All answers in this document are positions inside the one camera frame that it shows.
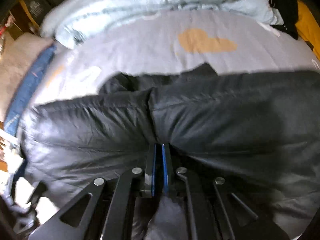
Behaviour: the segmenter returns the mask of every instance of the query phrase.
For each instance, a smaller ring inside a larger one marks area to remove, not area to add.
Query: black garment
[[[320,206],[318,73],[144,77],[28,109],[26,179],[44,181],[61,207],[93,178],[143,166],[149,144],[170,143],[183,166],[229,179],[291,238],[305,230]]]
[[[272,27],[288,33],[292,38],[299,38],[296,23],[299,20],[298,2],[297,0],[269,0],[272,8],[279,10],[284,25],[272,25]]]

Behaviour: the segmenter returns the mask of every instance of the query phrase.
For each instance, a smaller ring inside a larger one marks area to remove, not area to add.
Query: mattress
[[[163,11],[58,49],[31,105],[97,94],[118,72],[177,74],[208,62],[219,75],[319,70],[300,38],[229,12]]]

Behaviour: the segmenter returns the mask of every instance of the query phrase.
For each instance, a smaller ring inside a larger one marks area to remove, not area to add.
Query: orange cloth
[[[309,8],[298,0],[299,20],[296,23],[298,34],[313,45],[313,52],[320,60],[320,27]]]

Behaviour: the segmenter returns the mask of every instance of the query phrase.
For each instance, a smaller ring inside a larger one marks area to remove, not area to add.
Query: round metal bolt
[[[216,180],[215,180],[215,183],[217,184],[217,185],[222,185],[222,184],[224,184],[226,182],[226,180],[224,179],[224,178],[222,178],[222,177],[218,177],[218,178],[216,178]]]
[[[142,172],[142,169],[139,167],[133,168],[132,169],[132,173],[133,174],[140,174]]]
[[[96,186],[101,186],[104,183],[103,178],[96,178],[93,182]]]
[[[187,172],[187,168],[185,167],[177,168],[177,173],[179,174],[185,174],[186,172]]]

